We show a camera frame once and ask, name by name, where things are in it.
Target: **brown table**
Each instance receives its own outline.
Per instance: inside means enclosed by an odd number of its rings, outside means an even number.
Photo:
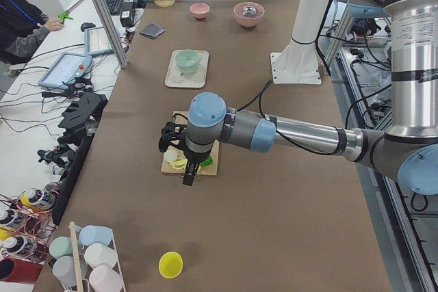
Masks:
[[[240,27],[233,6],[261,3],[253,29]],[[191,17],[205,2],[211,14]],[[199,92],[216,92],[229,106],[250,100],[271,78],[269,54],[289,42],[299,0],[176,0],[150,2],[140,29],[166,28],[156,40],[137,35],[64,215],[68,222],[111,226],[128,291],[390,291],[355,166],[286,146],[266,155],[222,144],[218,175],[193,187],[159,169],[160,129],[172,111],[187,110]],[[164,85],[175,49],[209,51],[201,90]],[[341,125],[330,79],[322,85],[274,85],[266,113]],[[169,250],[181,253],[183,273],[160,276]],[[58,291],[48,266],[35,292]]]

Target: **person's hand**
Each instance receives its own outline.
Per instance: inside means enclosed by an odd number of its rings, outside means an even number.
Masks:
[[[61,30],[64,26],[61,23],[60,18],[58,17],[51,17],[47,20],[47,22],[44,24],[44,26],[49,31],[58,31]]]

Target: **gray floor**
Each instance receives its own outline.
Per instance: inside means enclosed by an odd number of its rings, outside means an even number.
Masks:
[[[13,78],[8,77],[8,70],[3,62],[0,62],[0,100],[3,98],[5,93],[3,91],[8,91],[10,86],[14,83]]]

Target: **robotic arm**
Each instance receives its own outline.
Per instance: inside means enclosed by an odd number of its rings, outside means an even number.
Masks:
[[[188,159],[191,185],[214,140],[267,152],[273,143],[343,155],[419,194],[438,194],[438,0],[350,0],[352,14],[392,17],[392,124],[385,131],[339,129],[227,107],[212,93],[190,105],[188,124],[168,122],[160,151],[173,145]]]

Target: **computer mouse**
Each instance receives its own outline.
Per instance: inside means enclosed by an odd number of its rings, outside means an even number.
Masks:
[[[81,31],[84,32],[85,29],[89,29],[91,27],[96,27],[96,25],[94,23],[84,22],[81,24]]]

